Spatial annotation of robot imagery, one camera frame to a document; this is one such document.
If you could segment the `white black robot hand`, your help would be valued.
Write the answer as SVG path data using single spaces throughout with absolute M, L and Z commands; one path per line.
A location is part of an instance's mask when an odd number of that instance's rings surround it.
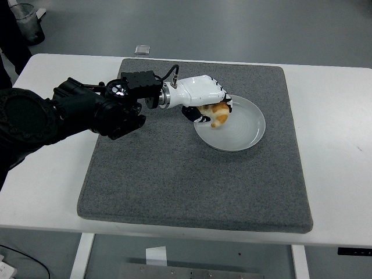
M 166 83 L 163 108 L 181 105 L 182 114 L 194 123 L 207 123 L 218 128 L 233 110 L 233 101 L 223 87 L 207 75 L 184 78 Z

